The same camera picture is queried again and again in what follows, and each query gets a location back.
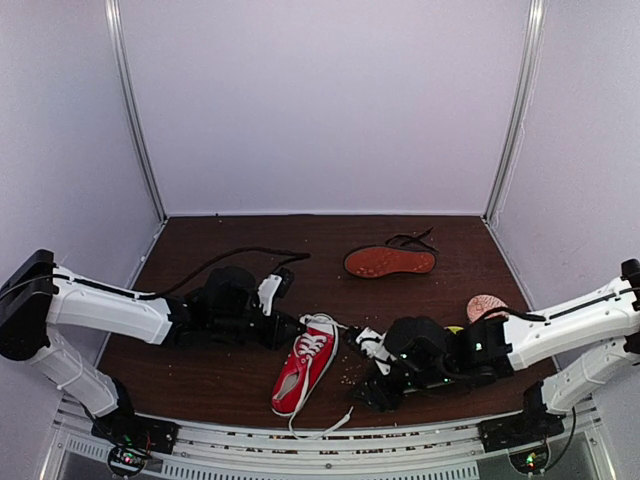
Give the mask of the red canvas sneaker white laces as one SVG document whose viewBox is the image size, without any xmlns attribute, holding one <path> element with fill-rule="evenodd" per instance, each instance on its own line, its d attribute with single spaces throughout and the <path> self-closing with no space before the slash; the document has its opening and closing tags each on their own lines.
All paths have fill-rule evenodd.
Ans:
<svg viewBox="0 0 640 480">
<path fill-rule="evenodd" d="M 288 420 L 289 433 L 297 440 L 319 440 L 351 420 L 354 407 L 325 430 L 301 434 L 294 420 L 327 373 L 339 349 L 339 335 L 346 326 L 325 313 L 307 314 L 299 319 L 304 332 L 296 337 L 271 393 L 271 410 Z"/>
</svg>

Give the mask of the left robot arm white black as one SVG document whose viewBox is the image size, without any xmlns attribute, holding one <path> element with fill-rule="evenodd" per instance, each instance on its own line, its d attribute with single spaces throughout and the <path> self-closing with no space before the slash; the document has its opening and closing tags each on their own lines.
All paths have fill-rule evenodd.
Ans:
<svg viewBox="0 0 640 480">
<path fill-rule="evenodd" d="M 56 264 L 52 252 L 38 250 L 1 288 L 1 355 L 32 365 L 74 397 L 99 433 L 133 444 L 149 431 L 125 386 L 86 363 L 61 327 L 168 348 L 253 341 L 277 350 L 305 331 L 300 320 L 275 307 L 292 280 L 285 268 L 258 281 L 241 267 L 225 266 L 183 296 L 145 293 L 79 276 Z"/>
</svg>

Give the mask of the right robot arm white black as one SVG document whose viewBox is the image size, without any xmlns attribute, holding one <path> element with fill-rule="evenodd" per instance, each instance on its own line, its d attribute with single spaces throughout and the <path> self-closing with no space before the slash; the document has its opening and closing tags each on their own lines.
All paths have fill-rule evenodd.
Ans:
<svg viewBox="0 0 640 480">
<path fill-rule="evenodd" d="M 537 312 L 508 307 L 487 311 L 458 332 L 429 317 L 404 317 L 383 334 L 351 327 L 344 335 L 377 370 L 355 397 L 378 411 L 398 408 L 414 391 L 460 384 L 490 385 L 552 356 L 584 347 L 564 370 L 527 390 L 513 419 L 519 440 L 535 440 L 582 398 L 639 362 L 639 262 L 598 290 Z"/>
</svg>

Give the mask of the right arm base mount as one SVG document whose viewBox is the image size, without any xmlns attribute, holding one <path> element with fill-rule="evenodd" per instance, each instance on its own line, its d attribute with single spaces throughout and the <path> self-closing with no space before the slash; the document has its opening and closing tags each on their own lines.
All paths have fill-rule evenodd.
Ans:
<svg viewBox="0 0 640 480">
<path fill-rule="evenodd" d="M 564 432 L 566 415 L 547 411 L 542 386 L 538 381 L 524 392 L 521 412 L 478 424 L 484 451 L 509 450 L 511 466 L 528 476 L 549 470 L 552 460 L 548 440 Z"/>
</svg>

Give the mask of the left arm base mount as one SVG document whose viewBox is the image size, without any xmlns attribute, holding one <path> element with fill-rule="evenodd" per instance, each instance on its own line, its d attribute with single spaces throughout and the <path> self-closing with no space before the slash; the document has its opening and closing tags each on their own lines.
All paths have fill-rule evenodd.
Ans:
<svg viewBox="0 0 640 480">
<path fill-rule="evenodd" d="M 171 454 L 179 426 L 170 421 L 138 415 L 125 386 L 113 380 L 117 392 L 117 408 L 96 417 L 87 408 L 92 422 L 91 434 L 108 440 L 113 447 L 107 455 L 107 466 L 117 479 L 131 479 L 141 473 L 153 453 Z"/>
</svg>

